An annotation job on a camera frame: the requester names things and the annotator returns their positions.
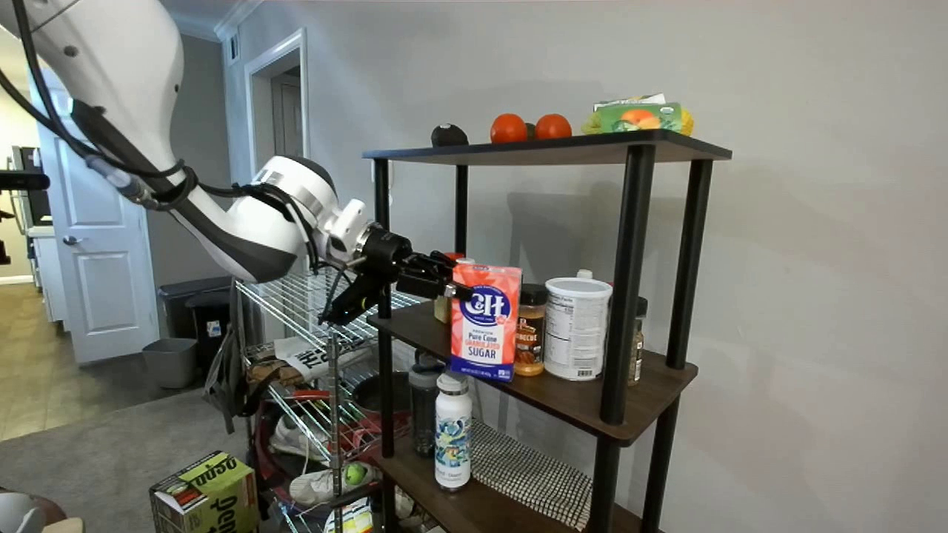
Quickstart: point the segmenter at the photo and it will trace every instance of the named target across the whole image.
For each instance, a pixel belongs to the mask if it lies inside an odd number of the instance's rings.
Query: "carpet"
[[[206,451],[243,460],[243,420],[227,436],[221,415],[199,390],[185,390],[2,440],[0,485],[55,500],[88,533],[144,533],[154,529],[148,485]]]

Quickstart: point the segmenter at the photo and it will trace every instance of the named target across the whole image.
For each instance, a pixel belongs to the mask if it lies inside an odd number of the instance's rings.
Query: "wooden shelf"
[[[390,319],[370,316],[368,323],[378,326],[381,331],[447,357],[447,326],[437,323],[428,304],[410,304],[394,312]],[[637,436],[649,428],[658,415],[674,402],[674,396],[690,384],[696,368],[686,363],[684,371],[673,371],[664,363],[659,354],[642,354],[642,380],[627,387],[625,394],[625,420],[605,423],[597,418],[600,402],[600,380],[594,383],[566,383],[557,377],[536,377],[536,380],[513,380],[513,383],[489,383],[510,396],[519,396],[572,426],[581,426],[597,437],[610,437],[616,445],[630,445]]]
[[[566,525],[544,517],[486,488],[477,480],[470,480],[459,491],[442,488],[434,483],[431,461],[416,457],[403,437],[394,445],[394,457],[381,457],[376,448],[372,461],[450,533],[482,533],[482,529],[567,533]],[[639,517],[621,507],[613,507],[613,529],[637,533]]]
[[[650,144],[658,163],[732,161],[727,149],[682,135],[673,129],[630,129],[600,135],[572,135],[519,144],[450,144],[368,150],[363,161],[450,163],[450,165],[590,165],[621,163],[627,149]]]

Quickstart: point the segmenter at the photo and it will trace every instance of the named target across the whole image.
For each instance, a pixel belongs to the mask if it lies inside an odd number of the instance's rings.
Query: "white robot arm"
[[[410,254],[362,202],[338,208],[328,171],[308,161],[273,156],[227,209],[210,198],[169,149],[181,36],[159,0],[2,0],[0,21],[21,36],[42,104],[28,109],[9,81],[0,86],[122,196],[166,208],[233,279],[280,279],[305,248],[314,264],[368,279],[354,289],[378,294]],[[46,95],[37,55],[68,86],[71,109]],[[338,319],[368,301],[342,301]]]

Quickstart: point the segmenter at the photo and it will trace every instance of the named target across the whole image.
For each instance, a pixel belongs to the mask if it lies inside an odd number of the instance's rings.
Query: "floor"
[[[0,440],[169,394],[138,354],[76,368],[68,334],[45,316],[42,294],[0,285]]]

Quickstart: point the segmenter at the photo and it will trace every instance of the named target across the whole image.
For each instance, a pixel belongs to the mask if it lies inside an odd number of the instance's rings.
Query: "doorway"
[[[248,169],[273,153],[305,156],[305,33],[245,63]]]

